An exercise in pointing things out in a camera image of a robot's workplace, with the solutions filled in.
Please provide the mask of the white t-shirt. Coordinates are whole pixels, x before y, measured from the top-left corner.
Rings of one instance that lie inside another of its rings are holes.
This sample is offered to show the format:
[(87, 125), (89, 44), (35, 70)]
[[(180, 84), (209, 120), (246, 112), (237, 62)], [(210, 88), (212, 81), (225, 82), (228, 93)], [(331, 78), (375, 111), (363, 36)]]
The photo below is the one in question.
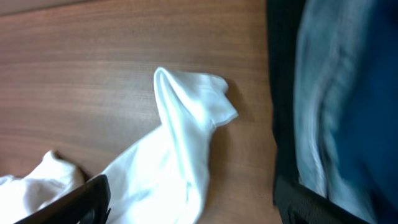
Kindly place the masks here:
[[(109, 223), (195, 223), (209, 183), (214, 131), (237, 117), (216, 75), (158, 68), (154, 93), (161, 124), (103, 171), (110, 188)], [(1, 177), (1, 222), (17, 223), (84, 184), (82, 171), (47, 152), (27, 176)]]

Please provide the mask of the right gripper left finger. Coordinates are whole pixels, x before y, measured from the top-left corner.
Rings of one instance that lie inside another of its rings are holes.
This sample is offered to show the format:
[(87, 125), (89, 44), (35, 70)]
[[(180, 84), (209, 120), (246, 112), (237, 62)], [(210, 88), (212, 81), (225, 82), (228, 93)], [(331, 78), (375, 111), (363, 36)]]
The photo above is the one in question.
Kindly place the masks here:
[(97, 175), (84, 185), (16, 224), (106, 223), (111, 211), (110, 199), (108, 178), (104, 174)]

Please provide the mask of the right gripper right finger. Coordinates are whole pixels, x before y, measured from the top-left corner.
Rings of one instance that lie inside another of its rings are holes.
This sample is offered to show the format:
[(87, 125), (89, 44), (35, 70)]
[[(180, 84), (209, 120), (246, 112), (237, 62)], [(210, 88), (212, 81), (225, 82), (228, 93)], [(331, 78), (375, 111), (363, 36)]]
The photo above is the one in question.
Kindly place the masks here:
[(367, 224), (298, 182), (279, 176), (274, 202), (283, 224)]

